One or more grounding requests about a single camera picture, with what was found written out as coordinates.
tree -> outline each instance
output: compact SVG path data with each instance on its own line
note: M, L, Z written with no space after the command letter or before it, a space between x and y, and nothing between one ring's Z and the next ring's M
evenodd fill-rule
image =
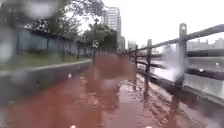
M92 46L94 40L97 40L101 48L116 49L117 32L115 30L102 24L97 25L97 27L90 24L89 28L90 30L85 31L83 34L89 47Z
M12 28L26 25L61 34L67 32L65 27L71 25L75 16L101 15L104 5L95 0L5 0L0 6L1 24ZM67 17L67 13L72 13L72 16Z

fence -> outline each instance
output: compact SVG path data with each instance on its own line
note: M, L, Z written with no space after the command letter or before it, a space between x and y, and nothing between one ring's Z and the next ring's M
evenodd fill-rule
M90 49L78 49L77 44L64 37L59 37L54 34L49 34L41 31L33 31L29 29L19 29L17 31L17 51L36 50L48 53L57 53L64 51L68 54L81 54L84 52L90 53Z
M220 32L224 32L224 25L217 25L202 31L187 34L186 24L180 24L179 38L168 40L168 41L155 44L155 45L152 45L152 40L148 40L147 47L138 49L138 46L136 46L135 50L129 50L129 56L134 57L133 61L135 63L136 68L138 68L137 64L145 65L144 70L138 69L138 72L145 77L144 96L147 97L147 94L148 94L147 93L149 89L148 81L161 86L168 93L173 95L172 102L170 105L171 109L169 113L169 119L168 119L169 128L176 127L176 122L174 118L175 118L175 115L177 114L177 110L178 110L180 102L187 104L192 109L197 107L198 108L197 110L203 112L205 116L211 117L211 115L216 115L216 118L219 118L221 122L220 124L221 127L224 127L224 123L222 123L224 121L224 117L223 115L219 114L224 112L224 106L222 104L224 103L223 99L213 100L214 97L209 96L208 94L205 94L203 92L198 93L196 91L189 91L183 87L185 73L207 77L211 79L216 79L216 80L224 80L224 72L217 72L212 70L201 71L199 69L188 68L186 66L187 57L221 57L221 56L223 57L224 56L223 49L187 51L187 47L186 47L188 40L199 38L199 37L205 37L205 36L220 33ZM171 44L176 44L178 47L177 49L179 54L178 66L181 69L179 73L179 77L175 79L175 81L167 80L165 78L162 78L150 72L150 67L167 69L166 65L152 63L151 61L152 59L160 58L164 56L162 54L152 54L152 49L161 47L161 46L168 46ZM142 50L147 50L147 54L140 54L139 52ZM144 58L146 59L146 62L139 61L138 58Z

grass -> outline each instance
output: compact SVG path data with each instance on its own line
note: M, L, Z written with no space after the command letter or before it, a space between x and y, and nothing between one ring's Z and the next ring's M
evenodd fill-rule
M63 64L69 62L77 62L84 60L85 58L80 56L79 59L76 56L66 55L64 60L58 54L30 54L22 53L14 57L6 64L0 65L0 70L15 70L20 68L40 67L46 65Z

railing post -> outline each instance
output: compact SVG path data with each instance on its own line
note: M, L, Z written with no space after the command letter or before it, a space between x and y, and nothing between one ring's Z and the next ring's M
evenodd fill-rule
M152 40L149 39L148 43L147 43L147 47L152 45ZM151 63L151 51L152 49L147 49L147 57L146 57L146 61L147 61L147 65L145 67L145 73L147 74L147 76L145 76L145 90L144 90L144 98L148 98L148 91L149 91L149 80L150 80L150 63Z
M79 54L80 54L80 47L78 46L76 59L79 59Z
M186 24L180 24L179 28L179 43L178 43L178 53L179 53L179 66L180 66L180 76L176 80L175 85L182 88L183 82L184 82L184 73L186 68L186 53L187 53L187 47L186 47L186 40L184 40L184 36L187 35L187 25ZM170 113L169 113L169 119L168 119L168 128L176 128L177 127L177 112L179 108L180 100L178 97L173 96L170 106Z
M128 49L128 57L129 57L129 61L131 61L131 48Z
M17 31L16 32L16 54L18 55L19 54L19 52L20 52L20 34L19 34L19 32Z
M87 49L84 50L84 57L87 58Z
M102 50L102 48L100 48L100 56L102 56L103 54L103 52L102 52L103 50Z
M134 80L134 90L136 90L136 85L137 85L137 70L138 70L138 57L137 57L137 53L138 53L138 45L135 45L135 69L136 69L136 74L135 74L135 80Z
M95 64L95 59L96 59L96 48L93 47L93 52L92 52L92 60L93 60L93 64Z

green foliage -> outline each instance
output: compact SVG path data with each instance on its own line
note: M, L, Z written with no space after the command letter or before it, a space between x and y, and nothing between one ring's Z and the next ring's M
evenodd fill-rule
M54 13L50 17L32 18L24 11L27 2L36 2L52 5L58 3ZM75 38L78 34L80 22L76 16L101 15L104 7L102 1L97 0L5 0L0 4L0 24L6 24L12 28L29 27L56 35Z
M102 24L99 24L96 27L90 24L89 28L90 30L85 31L83 34L85 43L88 46L92 46L93 40L97 40L101 48L116 48L117 31Z

